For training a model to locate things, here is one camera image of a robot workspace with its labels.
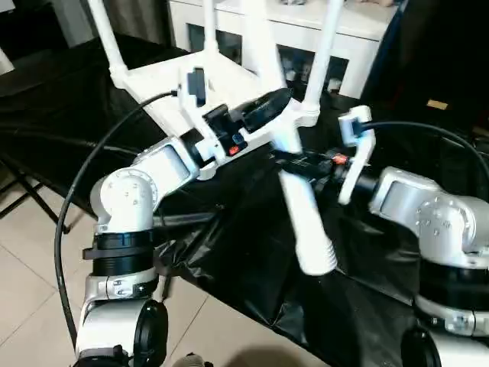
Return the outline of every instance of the white frame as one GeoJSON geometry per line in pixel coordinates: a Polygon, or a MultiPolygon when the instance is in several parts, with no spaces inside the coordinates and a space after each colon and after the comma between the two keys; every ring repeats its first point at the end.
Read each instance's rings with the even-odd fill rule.
{"type": "MultiPolygon", "coordinates": [[[[202,7],[170,0],[170,11],[175,44],[179,48],[190,51],[187,25],[204,26],[202,7]]],[[[216,9],[215,17],[217,30],[239,34],[243,37],[241,52],[242,66],[246,69],[253,70],[252,56],[248,52],[249,47],[246,45],[247,40],[244,36],[244,16],[216,9]]],[[[294,24],[270,21],[270,28],[277,44],[300,50],[315,52],[321,37],[320,30],[294,24]]],[[[377,56],[379,45],[380,42],[378,41],[345,34],[336,34],[331,55],[348,60],[340,94],[353,98],[361,97],[375,57],[377,56]]]]}

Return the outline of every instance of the red light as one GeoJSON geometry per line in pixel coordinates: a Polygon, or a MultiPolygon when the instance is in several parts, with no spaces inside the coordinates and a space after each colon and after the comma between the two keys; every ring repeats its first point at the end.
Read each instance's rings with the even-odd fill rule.
{"type": "Polygon", "coordinates": [[[234,147],[229,148],[229,154],[230,155],[235,155],[238,152],[239,152],[239,148],[236,145],[234,147]]]}

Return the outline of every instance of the black cable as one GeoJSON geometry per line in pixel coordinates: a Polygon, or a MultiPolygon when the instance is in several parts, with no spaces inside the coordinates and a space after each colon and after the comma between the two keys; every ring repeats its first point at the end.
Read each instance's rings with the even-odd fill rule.
{"type": "Polygon", "coordinates": [[[64,280],[63,274],[63,263],[61,258],[61,237],[63,235],[63,224],[66,218],[66,214],[68,213],[68,208],[70,207],[71,201],[75,194],[75,190],[79,185],[86,169],[89,164],[93,161],[95,156],[103,149],[105,143],[119,130],[119,128],[125,124],[129,119],[131,119],[136,113],[140,112],[145,106],[150,103],[161,99],[167,96],[176,96],[176,91],[172,90],[171,92],[161,93],[153,98],[147,99],[146,101],[140,103],[137,107],[132,109],[128,114],[126,114],[121,120],[119,120],[115,125],[111,127],[111,129],[104,135],[104,137],[97,143],[97,145],[90,152],[89,156],[83,162],[82,167],[79,169],[76,174],[73,182],[71,184],[70,190],[66,195],[65,200],[63,201],[63,205],[61,206],[60,216],[58,219],[58,223],[56,225],[56,232],[54,235],[54,268],[56,270],[56,279],[58,284],[58,291],[60,293],[61,305],[63,307],[63,313],[65,316],[66,324],[68,326],[68,331],[70,332],[71,343],[73,344],[73,348],[76,348],[76,327],[75,322],[73,320],[73,314],[70,308],[70,301],[68,300],[68,293],[66,291],[66,284],[64,280]]]}
{"type": "Polygon", "coordinates": [[[485,179],[487,181],[487,187],[489,188],[489,167],[487,165],[486,160],[482,156],[481,152],[475,149],[468,141],[456,135],[455,133],[446,130],[444,128],[440,128],[438,126],[422,124],[419,122],[406,122],[406,121],[388,121],[388,122],[365,122],[361,124],[361,130],[366,131],[370,129],[379,129],[379,128],[395,128],[395,127],[403,127],[403,128],[421,128],[424,130],[430,130],[431,132],[436,132],[445,138],[460,144],[464,148],[468,149],[475,157],[476,161],[481,165],[481,170],[484,173],[485,179]]]}
{"type": "MultiPolygon", "coordinates": [[[[44,140],[51,140],[62,144],[76,145],[84,148],[94,148],[97,145],[97,143],[95,143],[94,141],[87,141],[78,138],[67,138],[64,136],[59,136],[59,135],[50,134],[46,132],[25,131],[25,130],[19,131],[11,128],[8,130],[3,130],[0,127],[0,135],[2,134],[14,135],[15,137],[39,138],[44,140]]],[[[138,155],[139,153],[141,153],[140,151],[137,151],[133,148],[115,147],[113,145],[104,145],[103,149],[105,151],[113,151],[116,153],[123,153],[128,155],[138,155]]]]}

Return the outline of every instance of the chair leg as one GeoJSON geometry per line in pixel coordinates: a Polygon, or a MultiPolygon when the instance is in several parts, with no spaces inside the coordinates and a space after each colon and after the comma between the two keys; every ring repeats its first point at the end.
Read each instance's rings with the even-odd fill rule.
{"type": "MultiPolygon", "coordinates": [[[[58,216],[54,213],[54,211],[47,205],[42,197],[40,197],[39,193],[27,182],[25,176],[19,172],[19,170],[9,164],[7,161],[0,158],[0,163],[7,167],[7,169],[14,175],[16,181],[27,191],[27,194],[32,196],[32,198],[36,201],[37,205],[41,207],[41,209],[53,220],[54,223],[58,223],[58,216]]],[[[63,224],[63,233],[67,234],[70,232],[70,229],[63,224]]]]}
{"type": "MultiPolygon", "coordinates": [[[[36,186],[33,187],[33,189],[38,191],[42,186],[44,186],[42,183],[38,183],[36,186]]],[[[29,196],[30,195],[28,193],[25,193],[24,195],[22,195],[21,197],[16,199],[16,201],[14,201],[12,204],[10,204],[5,209],[3,209],[0,212],[0,219],[2,219],[4,216],[9,214],[12,210],[17,208],[19,205],[21,205],[29,196]]]]}

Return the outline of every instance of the robotic arm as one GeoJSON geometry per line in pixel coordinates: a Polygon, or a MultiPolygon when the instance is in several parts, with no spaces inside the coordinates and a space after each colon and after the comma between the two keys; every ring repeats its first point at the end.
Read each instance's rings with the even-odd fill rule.
{"type": "Polygon", "coordinates": [[[451,195],[433,180],[395,167],[379,178],[364,174],[375,137],[357,131],[368,121],[365,106],[340,118],[344,143],[357,147],[352,159],[332,152],[318,164],[317,154],[303,154],[284,169],[337,181],[341,204],[350,202],[354,189],[363,190],[372,214],[419,239],[419,292],[413,301],[418,323],[403,337],[404,367],[489,365],[489,203],[451,195]]]}
{"type": "MultiPolygon", "coordinates": [[[[217,148],[227,154],[245,149],[246,141],[240,136],[246,131],[242,129],[270,127],[281,113],[287,115],[287,93],[279,89],[236,110],[219,106],[204,115],[219,142],[217,148]]],[[[344,118],[344,125],[369,119],[365,110],[356,110],[353,116],[344,118]]],[[[355,140],[354,129],[345,126],[345,141],[360,146],[353,159],[323,155],[327,164],[318,164],[317,157],[310,164],[295,135],[282,134],[292,136],[291,140],[275,141],[282,148],[276,158],[283,168],[281,182],[302,269],[307,274],[325,274],[321,266],[335,266],[334,252],[322,230],[310,186],[305,190],[304,183],[309,183],[304,177],[340,177],[342,203],[348,203],[352,191],[362,187],[371,195],[371,213],[407,227],[419,238],[419,293],[413,305],[419,322],[403,338],[404,366],[486,366],[489,229],[484,224],[489,204],[451,195],[432,180],[393,167],[384,169],[375,180],[364,176],[362,168],[374,148],[374,135],[357,135],[355,140]],[[309,237],[301,237],[310,223],[323,236],[313,230],[309,237]]],[[[153,212],[166,195],[198,179],[212,162],[219,163],[219,156],[212,154],[212,145],[195,130],[181,138],[164,139],[130,167],[94,186],[91,201],[99,222],[93,248],[83,254],[84,259],[93,260],[93,272],[86,279],[76,342],[79,367],[107,361],[114,366],[158,366],[164,360],[167,312],[163,304],[151,299],[158,283],[153,266],[153,212]]]]}
{"type": "MultiPolygon", "coordinates": [[[[159,366],[166,355],[167,312],[151,299],[158,283],[153,264],[153,212],[161,200],[205,176],[210,164],[222,165],[246,152],[247,138],[269,128],[274,144],[302,151],[290,106],[291,92],[279,89],[228,111],[226,105],[199,116],[179,138],[168,137],[141,153],[130,167],[102,178],[92,189],[99,220],[93,261],[76,340],[78,366],[111,361],[117,366],[159,366]]],[[[336,266],[335,253],[322,227],[309,182],[283,172],[281,182],[296,230],[297,255],[307,274],[325,274],[336,266]]]]}

